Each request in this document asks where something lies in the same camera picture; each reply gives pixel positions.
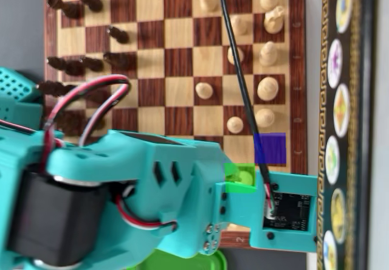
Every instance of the black cable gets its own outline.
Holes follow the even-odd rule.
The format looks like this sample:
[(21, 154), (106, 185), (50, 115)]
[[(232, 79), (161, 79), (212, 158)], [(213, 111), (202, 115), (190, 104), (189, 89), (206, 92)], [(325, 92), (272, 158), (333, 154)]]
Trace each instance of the black cable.
[[(243, 76), (243, 71), (242, 71), (241, 62), (240, 62), (239, 53), (238, 53), (238, 48), (236, 46), (235, 36), (233, 34), (230, 16), (229, 16), (229, 12), (227, 9), (227, 3), (225, 0), (220, 0), (220, 1), (221, 1), (221, 8), (222, 8), (222, 12), (223, 12), (225, 27), (227, 28), (227, 35), (229, 37), (230, 46), (231, 46), (231, 50), (232, 50), (236, 75), (238, 76), (239, 88), (240, 88), (241, 93), (242, 93), (242, 98), (243, 98), (244, 107), (246, 109), (247, 119), (249, 121), (251, 132), (253, 134), (255, 152), (257, 153), (259, 160), (260, 160), (258, 166), (260, 168), (263, 182), (265, 184), (270, 184), (269, 168), (267, 167), (266, 161), (264, 158), (264, 153), (262, 150), (262, 143), (261, 143), (261, 139), (260, 139), (260, 132), (258, 131), (258, 127), (256, 125), (254, 111), (253, 111), (253, 108), (252, 108), (252, 105), (250, 102), (249, 93), (247, 91), (246, 81), (245, 81), (244, 76)], [(273, 195), (273, 191), (272, 191), (271, 186), (270, 186), (270, 194)]]

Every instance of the green object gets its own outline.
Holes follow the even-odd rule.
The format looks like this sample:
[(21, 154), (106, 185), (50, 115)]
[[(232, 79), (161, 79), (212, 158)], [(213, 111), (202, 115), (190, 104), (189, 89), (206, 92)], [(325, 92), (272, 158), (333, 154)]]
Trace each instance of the green object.
[(141, 264), (127, 270), (227, 270), (227, 260), (221, 251), (213, 255), (198, 254), (190, 259), (155, 250)]

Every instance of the colorful circle emblem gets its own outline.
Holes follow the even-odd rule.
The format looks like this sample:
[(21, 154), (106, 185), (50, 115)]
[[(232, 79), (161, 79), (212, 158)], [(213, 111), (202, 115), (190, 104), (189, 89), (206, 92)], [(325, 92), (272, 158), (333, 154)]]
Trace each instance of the colorful circle emblem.
[(338, 39), (335, 39), (331, 47), (329, 48), (328, 54), (328, 67), (327, 67), (327, 77), (328, 84), (333, 89), (339, 83), (340, 74), (342, 73), (342, 64), (343, 64), (343, 49), (342, 44)]
[(339, 188), (335, 189), (331, 198), (331, 225), (336, 242), (342, 244), (346, 237), (346, 201)]
[(352, 12), (353, 12), (353, 0), (337, 0), (336, 27), (339, 33), (346, 32), (350, 23)]
[(323, 241), (324, 268), (326, 270), (337, 270), (338, 256), (335, 238), (331, 231), (327, 230)]
[(335, 136), (330, 136), (327, 141), (325, 158), (327, 179), (334, 185), (338, 180), (340, 168), (339, 146)]
[(336, 135), (346, 135), (349, 122), (349, 94), (347, 86), (342, 83), (336, 90), (334, 101), (334, 126)]

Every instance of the light square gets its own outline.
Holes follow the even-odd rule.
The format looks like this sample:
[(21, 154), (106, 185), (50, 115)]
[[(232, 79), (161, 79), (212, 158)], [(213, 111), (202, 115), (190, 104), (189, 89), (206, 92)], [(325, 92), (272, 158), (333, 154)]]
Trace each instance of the light square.
[[(224, 106), (239, 106), (243, 105), (242, 93), (239, 88), (238, 78), (236, 75), (223, 76), (223, 105)], [(254, 101), (253, 75), (245, 75), (247, 90), (249, 92), (250, 101)]]
[(58, 57), (85, 54), (85, 27), (57, 28)]
[(138, 78), (164, 78), (165, 52), (163, 49), (144, 49), (137, 52)]
[(166, 106), (193, 106), (193, 77), (166, 78)]
[(138, 109), (139, 132), (165, 134), (165, 107), (143, 107)]
[[(254, 17), (252, 13), (245, 13), (242, 15), (235, 15), (238, 16), (243, 24), (246, 25), (246, 32), (242, 35), (234, 34), (235, 41), (237, 45), (251, 45), (254, 42), (254, 34), (253, 34), (253, 21)], [(230, 41), (227, 36), (227, 29), (225, 28), (225, 24), (222, 25), (222, 43), (224, 46), (229, 46)]]
[(193, 107), (193, 132), (195, 136), (222, 136), (223, 107)]
[(217, 77), (223, 75), (223, 47), (193, 48), (193, 76)]
[(160, 21), (164, 19), (164, 0), (136, 0), (137, 21)]
[(137, 40), (137, 23), (136, 22), (125, 22), (112, 24), (114, 27), (119, 30), (126, 31), (129, 36), (129, 42), (126, 44), (120, 44), (116, 41), (116, 39), (109, 37), (109, 43), (111, 45), (111, 52), (121, 53), (121, 52), (132, 52), (136, 51), (138, 48), (138, 40)]
[[(138, 107), (138, 81), (137, 80), (129, 80), (129, 83), (131, 84), (131, 90), (129, 91), (128, 95), (124, 99), (122, 99), (114, 109), (116, 108), (135, 108)], [(118, 89), (118, 86), (112, 86), (111, 92), (114, 93)]]
[(85, 6), (85, 26), (108, 26), (111, 24), (111, 1), (101, 0), (103, 10), (98, 13), (92, 12), (89, 7)]
[(234, 163), (253, 164), (255, 162), (252, 136), (224, 136), (223, 149), (225, 154)]
[(166, 19), (165, 20), (165, 47), (188, 48), (193, 47), (193, 19)]

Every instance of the wooden board frame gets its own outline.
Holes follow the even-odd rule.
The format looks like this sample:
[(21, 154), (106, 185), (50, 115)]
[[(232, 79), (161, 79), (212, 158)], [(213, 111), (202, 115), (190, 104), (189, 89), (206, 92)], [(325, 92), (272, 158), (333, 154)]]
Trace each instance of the wooden board frame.
[[(306, 114), (306, 38), (305, 38), (305, 0), (289, 0), (290, 26), (290, 98), (299, 105), (291, 106), (291, 172), (307, 174), (307, 114)], [(44, 0), (44, 57), (57, 53), (57, 13), (48, 8)], [(45, 80), (56, 81), (56, 71), (45, 64)], [(250, 248), (249, 232), (227, 231), (222, 234), (222, 248)]]

